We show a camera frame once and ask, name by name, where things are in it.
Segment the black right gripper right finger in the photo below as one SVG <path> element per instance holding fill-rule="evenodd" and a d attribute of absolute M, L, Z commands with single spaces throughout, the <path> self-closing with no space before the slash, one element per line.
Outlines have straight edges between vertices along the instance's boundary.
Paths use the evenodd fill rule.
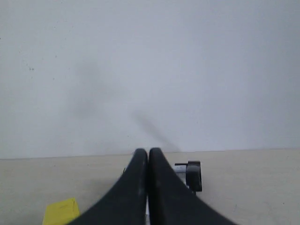
<path fill-rule="evenodd" d="M 160 148 L 149 151 L 149 213 L 152 225 L 233 225 L 194 195 Z"/>

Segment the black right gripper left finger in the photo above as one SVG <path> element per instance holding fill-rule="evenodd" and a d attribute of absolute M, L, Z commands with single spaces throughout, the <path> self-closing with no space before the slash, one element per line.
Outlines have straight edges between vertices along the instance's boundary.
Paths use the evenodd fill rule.
<path fill-rule="evenodd" d="M 95 205 L 70 225 L 146 224 L 148 155 L 136 149 L 125 171 Z"/>

